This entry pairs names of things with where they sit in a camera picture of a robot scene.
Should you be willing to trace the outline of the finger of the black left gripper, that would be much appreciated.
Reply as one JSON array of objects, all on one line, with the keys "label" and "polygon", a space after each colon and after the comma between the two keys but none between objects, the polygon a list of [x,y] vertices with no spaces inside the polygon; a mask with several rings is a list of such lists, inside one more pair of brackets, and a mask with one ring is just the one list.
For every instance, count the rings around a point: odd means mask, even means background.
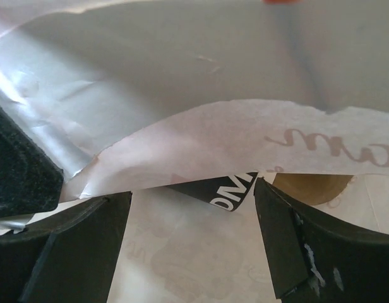
[{"label": "finger of the black left gripper", "polygon": [[0,107],[0,218],[52,211],[63,171]]}]

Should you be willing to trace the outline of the kraft paper bag orange handles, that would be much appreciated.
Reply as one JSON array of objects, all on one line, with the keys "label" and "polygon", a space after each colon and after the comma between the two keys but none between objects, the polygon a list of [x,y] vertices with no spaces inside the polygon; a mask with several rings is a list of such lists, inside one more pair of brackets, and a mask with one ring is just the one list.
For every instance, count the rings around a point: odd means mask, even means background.
[{"label": "kraft paper bag orange handles", "polygon": [[0,1],[0,89],[133,190],[111,302],[273,302],[253,200],[164,185],[352,174],[332,215],[389,234],[389,1]]}]

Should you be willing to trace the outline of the dark paper coffee cup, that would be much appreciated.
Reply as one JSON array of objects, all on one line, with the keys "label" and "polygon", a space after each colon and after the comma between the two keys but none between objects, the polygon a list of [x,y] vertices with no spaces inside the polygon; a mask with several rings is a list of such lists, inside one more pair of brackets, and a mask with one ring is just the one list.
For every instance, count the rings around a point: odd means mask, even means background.
[{"label": "dark paper coffee cup", "polygon": [[227,211],[235,211],[251,190],[257,176],[257,172],[248,172],[213,179],[171,184],[167,187]]}]

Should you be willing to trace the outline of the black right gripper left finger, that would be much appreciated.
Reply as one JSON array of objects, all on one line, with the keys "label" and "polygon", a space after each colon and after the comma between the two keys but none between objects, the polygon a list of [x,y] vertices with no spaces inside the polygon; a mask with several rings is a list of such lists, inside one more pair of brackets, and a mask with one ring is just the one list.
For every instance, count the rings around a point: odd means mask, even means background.
[{"label": "black right gripper left finger", "polygon": [[1,235],[0,302],[106,302],[131,198],[92,198]]}]

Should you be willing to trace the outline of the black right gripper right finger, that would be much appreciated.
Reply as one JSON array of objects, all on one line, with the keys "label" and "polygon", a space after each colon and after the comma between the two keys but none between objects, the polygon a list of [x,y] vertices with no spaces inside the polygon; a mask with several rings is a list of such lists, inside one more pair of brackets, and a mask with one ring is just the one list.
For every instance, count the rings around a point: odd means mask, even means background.
[{"label": "black right gripper right finger", "polygon": [[256,213],[281,302],[389,302],[389,235],[339,220],[263,178]]}]

